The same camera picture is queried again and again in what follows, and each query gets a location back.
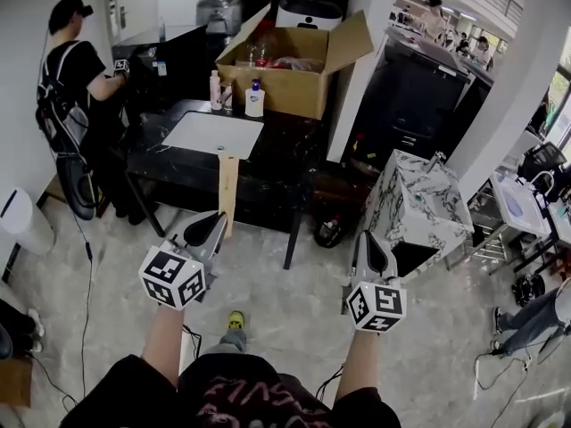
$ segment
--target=box flap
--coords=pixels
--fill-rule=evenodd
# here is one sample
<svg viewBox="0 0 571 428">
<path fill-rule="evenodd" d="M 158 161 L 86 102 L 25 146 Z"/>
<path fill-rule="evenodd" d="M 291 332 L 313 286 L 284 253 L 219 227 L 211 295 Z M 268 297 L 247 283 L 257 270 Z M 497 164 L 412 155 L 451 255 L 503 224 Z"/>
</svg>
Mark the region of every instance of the box flap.
<svg viewBox="0 0 571 428">
<path fill-rule="evenodd" d="M 324 74 L 331 74 L 350 65 L 374 50 L 363 11 L 356 12 L 329 32 L 329 46 Z"/>
<path fill-rule="evenodd" d="M 263 21 L 266 14 L 268 14 L 270 7 L 271 4 L 268 4 L 265 8 L 259 10 L 248 21 L 242 24 L 242 27 L 240 28 L 238 34 L 234 37 L 234 39 L 230 42 L 230 44 L 226 46 L 226 49 L 222 51 L 222 54 L 218 56 L 216 62 L 219 61 L 226 54 L 228 54 L 230 51 L 232 51 L 234 48 L 236 48 L 236 46 L 240 45 L 246 39 L 248 39 L 248 37 L 256 30 L 256 27 L 260 25 L 260 22 Z"/>
</svg>

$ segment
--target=marble cabinet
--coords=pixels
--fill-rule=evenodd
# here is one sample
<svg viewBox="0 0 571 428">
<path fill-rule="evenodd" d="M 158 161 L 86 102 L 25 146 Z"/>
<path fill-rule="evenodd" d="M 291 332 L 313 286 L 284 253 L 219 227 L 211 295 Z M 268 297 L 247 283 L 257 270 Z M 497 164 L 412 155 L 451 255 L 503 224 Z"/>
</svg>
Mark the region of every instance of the marble cabinet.
<svg viewBox="0 0 571 428">
<path fill-rule="evenodd" d="M 393 151 L 368 196 L 360 229 L 385 239 L 406 282 L 458 247 L 473 232 L 455 173 Z"/>
</svg>

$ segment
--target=black shirt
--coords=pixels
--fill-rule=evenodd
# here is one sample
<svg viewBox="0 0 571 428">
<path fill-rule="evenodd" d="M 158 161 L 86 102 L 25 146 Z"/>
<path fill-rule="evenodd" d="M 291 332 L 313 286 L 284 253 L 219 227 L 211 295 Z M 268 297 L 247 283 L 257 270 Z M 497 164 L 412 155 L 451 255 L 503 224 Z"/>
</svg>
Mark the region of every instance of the black shirt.
<svg viewBox="0 0 571 428">
<path fill-rule="evenodd" d="M 355 391 L 333 409 L 290 375 L 253 355 L 199 357 L 180 376 L 178 391 L 133 355 L 115 364 L 63 419 L 62 428 L 179 426 L 219 428 L 401 428 L 377 389 Z"/>
<path fill-rule="evenodd" d="M 56 46 L 47 55 L 47 67 L 52 78 L 57 78 L 60 61 L 68 47 L 76 44 L 65 56 L 62 63 L 62 72 L 59 80 L 65 90 L 73 96 L 83 111 L 88 111 L 87 86 L 97 76 L 105 71 L 105 66 L 99 59 L 93 45 L 88 41 L 68 41 Z"/>
</svg>

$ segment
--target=black table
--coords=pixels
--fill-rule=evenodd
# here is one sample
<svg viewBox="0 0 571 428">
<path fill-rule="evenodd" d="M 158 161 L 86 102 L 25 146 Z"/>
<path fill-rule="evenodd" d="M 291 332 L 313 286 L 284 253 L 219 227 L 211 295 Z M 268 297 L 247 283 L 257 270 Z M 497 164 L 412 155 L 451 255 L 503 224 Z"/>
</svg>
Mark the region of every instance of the black table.
<svg viewBox="0 0 571 428">
<path fill-rule="evenodd" d="M 145 198 L 139 177 L 157 181 L 154 201 L 196 211 L 218 209 L 218 155 L 161 144 L 187 112 L 204 109 L 205 104 L 181 100 L 167 111 L 142 114 L 142 126 L 130 145 L 126 177 L 160 237 L 165 232 L 148 207 L 150 199 Z M 235 219 L 289 232 L 284 263 L 289 269 L 327 134 L 323 122 L 314 119 L 265 111 L 263 120 L 249 159 L 240 160 Z"/>
</svg>

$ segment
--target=white bottle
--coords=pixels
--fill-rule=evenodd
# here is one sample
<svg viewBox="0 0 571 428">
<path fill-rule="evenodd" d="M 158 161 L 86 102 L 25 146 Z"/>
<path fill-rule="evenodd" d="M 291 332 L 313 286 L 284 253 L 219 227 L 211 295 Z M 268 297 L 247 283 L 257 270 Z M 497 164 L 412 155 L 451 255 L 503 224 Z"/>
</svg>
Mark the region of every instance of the white bottle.
<svg viewBox="0 0 571 428">
<path fill-rule="evenodd" d="M 246 90 L 246 116 L 260 118 L 264 115 L 264 95 L 260 89 L 260 80 L 252 80 L 252 88 Z"/>
<path fill-rule="evenodd" d="M 220 99 L 220 78 L 216 70 L 212 70 L 211 76 L 211 108 L 213 111 L 222 109 L 222 100 Z"/>
</svg>

